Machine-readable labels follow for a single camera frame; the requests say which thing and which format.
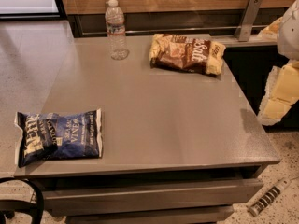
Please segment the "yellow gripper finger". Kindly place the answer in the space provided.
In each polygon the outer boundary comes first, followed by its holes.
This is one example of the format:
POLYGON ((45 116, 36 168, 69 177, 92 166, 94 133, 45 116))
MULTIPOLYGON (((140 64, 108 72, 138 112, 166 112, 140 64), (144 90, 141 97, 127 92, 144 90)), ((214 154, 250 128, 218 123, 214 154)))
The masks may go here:
POLYGON ((274 66, 264 90, 258 121, 262 125, 272 126, 280 122, 299 100, 299 62, 289 60, 281 68, 274 66))
POLYGON ((276 41, 281 21, 282 18, 278 18, 275 21, 273 21, 271 24, 269 24, 267 27, 265 27, 258 33, 258 37, 276 41))

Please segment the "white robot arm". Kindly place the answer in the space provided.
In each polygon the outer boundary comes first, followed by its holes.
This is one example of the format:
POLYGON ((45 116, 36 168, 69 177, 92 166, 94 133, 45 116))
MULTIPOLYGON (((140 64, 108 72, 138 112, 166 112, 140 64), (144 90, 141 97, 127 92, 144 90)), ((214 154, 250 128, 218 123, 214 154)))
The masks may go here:
POLYGON ((258 113, 264 126, 280 122, 299 101, 299 0, 267 30, 273 28, 277 29, 278 53, 289 60, 281 68, 274 66, 268 75, 258 113))

